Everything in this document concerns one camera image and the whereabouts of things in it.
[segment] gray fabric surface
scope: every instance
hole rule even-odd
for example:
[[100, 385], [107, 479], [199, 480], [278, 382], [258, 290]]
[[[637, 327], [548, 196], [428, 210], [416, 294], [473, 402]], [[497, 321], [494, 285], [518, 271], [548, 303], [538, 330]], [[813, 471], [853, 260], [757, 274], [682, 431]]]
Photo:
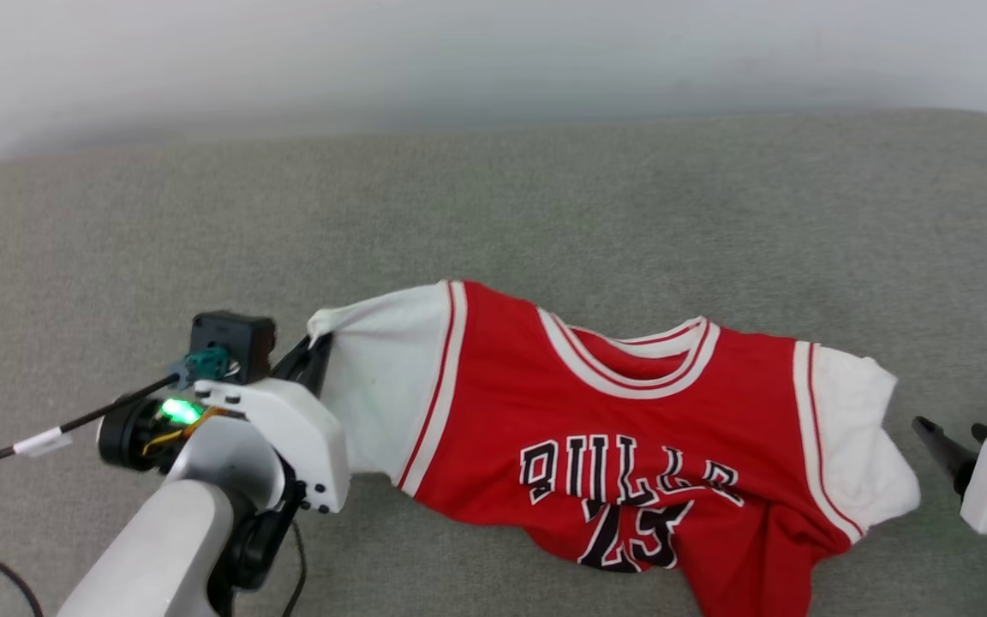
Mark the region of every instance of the gray fabric surface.
[[[729, 117], [137, 147], [0, 165], [0, 446], [153, 379], [205, 309], [314, 309], [445, 277], [633, 336], [706, 314], [870, 355], [919, 511], [818, 567], [811, 614], [987, 614], [987, 538], [908, 428], [987, 422], [987, 117]], [[54, 614], [156, 476], [90, 439], [0, 462], [0, 558]], [[364, 477], [301, 515], [298, 614], [697, 614], [678, 573], [593, 572]], [[278, 614], [285, 550], [246, 616]], [[0, 579], [0, 614], [24, 614]]]

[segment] white background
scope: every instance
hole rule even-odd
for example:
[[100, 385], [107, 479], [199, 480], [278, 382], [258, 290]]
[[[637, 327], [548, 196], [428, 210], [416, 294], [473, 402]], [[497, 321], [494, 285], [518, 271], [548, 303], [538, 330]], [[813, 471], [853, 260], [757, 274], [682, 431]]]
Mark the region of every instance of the white background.
[[987, 111], [987, 0], [0, 0], [0, 159], [869, 106]]

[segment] red jersey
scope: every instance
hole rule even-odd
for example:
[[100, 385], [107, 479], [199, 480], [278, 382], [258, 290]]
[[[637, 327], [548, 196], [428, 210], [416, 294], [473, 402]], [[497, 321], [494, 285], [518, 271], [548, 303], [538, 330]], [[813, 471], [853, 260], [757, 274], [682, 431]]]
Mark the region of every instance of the red jersey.
[[818, 560], [919, 503], [869, 358], [703, 317], [610, 339], [459, 281], [308, 329], [354, 470], [585, 566], [679, 563], [708, 617], [805, 614]]

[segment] green led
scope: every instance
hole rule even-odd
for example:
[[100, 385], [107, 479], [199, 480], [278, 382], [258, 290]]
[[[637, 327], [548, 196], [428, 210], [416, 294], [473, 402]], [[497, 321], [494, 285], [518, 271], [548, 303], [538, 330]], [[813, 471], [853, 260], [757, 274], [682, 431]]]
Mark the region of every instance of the green led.
[[196, 405], [195, 403], [190, 403], [189, 401], [180, 401], [177, 398], [168, 398], [159, 407], [162, 411], [162, 415], [170, 418], [173, 422], [177, 424], [183, 424], [185, 426], [193, 424], [197, 419], [200, 419], [204, 415], [204, 407]]

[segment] sleeve stripe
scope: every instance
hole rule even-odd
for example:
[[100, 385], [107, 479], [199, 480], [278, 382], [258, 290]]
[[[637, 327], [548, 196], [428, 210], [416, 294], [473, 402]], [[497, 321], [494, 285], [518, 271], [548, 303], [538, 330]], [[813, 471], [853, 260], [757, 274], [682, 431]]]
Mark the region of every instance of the sleeve stripe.
[[854, 520], [847, 518], [835, 506], [825, 491], [825, 457], [817, 421], [814, 396], [814, 345], [798, 341], [794, 346], [794, 393], [799, 404], [799, 428], [802, 430], [802, 450], [806, 461], [806, 484], [817, 507], [831, 524], [845, 532], [852, 543], [858, 542], [863, 531]]
[[440, 444], [444, 427], [447, 425], [447, 415], [452, 409], [455, 396], [455, 379], [458, 373], [459, 352], [463, 349], [463, 332], [467, 325], [467, 296], [461, 281], [451, 281], [447, 284], [449, 302], [451, 305], [447, 319], [447, 333], [444, 336], [444, 351], [440, 362], [440, 376], [432, 401], [428, 404], [422, 432], [416, 439], [414, 452], [399, 477], [398, 486], [408, 495], [414, 496], [422, 486], [424, 474]]

